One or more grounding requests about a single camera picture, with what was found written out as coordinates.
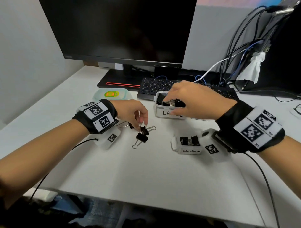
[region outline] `white cable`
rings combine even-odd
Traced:
[[[211,71],[211,69],[214,68],[217,64],[219,64],[219,63],[221,63],[221,62],[223,62],[223,61],[225,61],[225,60],[227,60],[227,59],[233,58],[234,56],[237,56],[238,54],[242,53],[242,52],[245,51],[245,50],[246,50],[246,49],[243,49],[242,51],[238,52],[237,54],[232,55],[232,56],[229,57],[229,58],[226,58],[226,59],[223,59],[223,60],[217,62],[217,63],[214,64],[212,67],[210,67],[210,69],[209,69],[202,77],[200,77],[198,80],[194,81],[193,83],[198,82],[199,80],[203,79],[203,78]]]

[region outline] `desk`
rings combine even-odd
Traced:
[[[91,101],[106,72],[85,66],[2,129],[0,158],[70,120],[77,107]],[[137,98],[137,92],[131,94]],[[273,97],[239,96],[250,105],[261,104],[286,117],[284,127],[288,135],[301,141],[297,132],[301,121],[288,112],[298,101],[279,104]],[[145,144],[132,149],[137,132],[129,128],[122,129],[109,150],[87,142],[70,152],[50,172],[41,188],[276,227],[266,184],[250,158],[233,154],[228,161],[217,163],[210,156],[178,155],[171,150],[170,140],[176,128],[188,125],[217,129],[214,121],[156,118],[154,102],[141,101],[149,110],[149,126],[157,127]],[[301,224],[301,200],[257,155],[252,156],[269,180],[281,227],[297,227]]]

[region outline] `forearm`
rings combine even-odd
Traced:
[[[301,198],[301,144],[286,136],[279,144],[258,155]]]
[[[48,174],[88,134],[80,122],[70,120],[1,159],[6,206]]]

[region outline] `keyboard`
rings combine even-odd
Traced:
[[[144,100],[154,100],[154,96],[157,92],[169,91],[173,84],[176,82],[179,81],[168,79],[143,78],[137,98]],[[235,90],[232,88],[224,88],[210,85],[207,85],[207,87],[213,89],[215,92],[221,94],[226,98],[239,100]]]

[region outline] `monitor screen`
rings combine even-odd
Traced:
[[[40,0],[65,58],[153,66],[183,63],[196,2]]]

